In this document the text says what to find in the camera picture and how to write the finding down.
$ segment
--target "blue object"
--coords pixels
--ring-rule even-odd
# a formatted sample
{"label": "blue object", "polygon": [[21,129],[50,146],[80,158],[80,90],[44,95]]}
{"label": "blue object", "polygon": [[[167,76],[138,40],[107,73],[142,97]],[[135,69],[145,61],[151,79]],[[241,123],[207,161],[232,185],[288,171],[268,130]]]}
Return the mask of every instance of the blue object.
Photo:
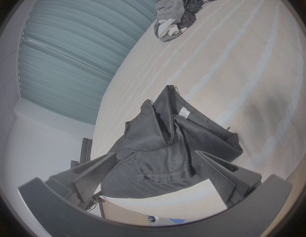
{"label": "blue object", "polygon": [[169,219],[169,220],[178,224],[183,223],[185,221],[184,219]]}
{"label": "blue object", "polygon": [[21,97],[95,124],[112,77],[156,19],[158,0],[38,0],[19,51]]}

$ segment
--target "mattress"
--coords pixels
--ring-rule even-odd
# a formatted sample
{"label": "mattress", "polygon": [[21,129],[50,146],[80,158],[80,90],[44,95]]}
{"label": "mattress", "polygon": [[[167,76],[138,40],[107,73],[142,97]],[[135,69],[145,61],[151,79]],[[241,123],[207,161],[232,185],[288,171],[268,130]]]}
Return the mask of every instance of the mattress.
{"label": "mattress", "polygon": [[[238,133],[244,152],[234,164],[262,181],[271,174],[287,178],[306,151],[300,26],[280,0],[218,0],[196,17],[170,42],[157,39],[153,25],[139,39],[103,96],[91,159],[108,152],[146,99],[154,102],[173,84],[193,107]],[[225,210],[208,180],[164,197],[105,199],[164,218],[196,220]]]}

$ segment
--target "clothing label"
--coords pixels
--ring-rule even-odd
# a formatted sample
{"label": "clothing label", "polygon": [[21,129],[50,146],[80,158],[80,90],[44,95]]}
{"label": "clothing label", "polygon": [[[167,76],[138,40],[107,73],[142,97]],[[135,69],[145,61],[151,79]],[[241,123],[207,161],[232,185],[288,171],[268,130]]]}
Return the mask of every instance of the clothing label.
{"label": "clothing label", "polygon": [[186,118],[186,119],[189,114],[190,114],[190,111],[188,111],[185,107],[183,107],[179,112],[179,116],[182,116],[183,118]]}

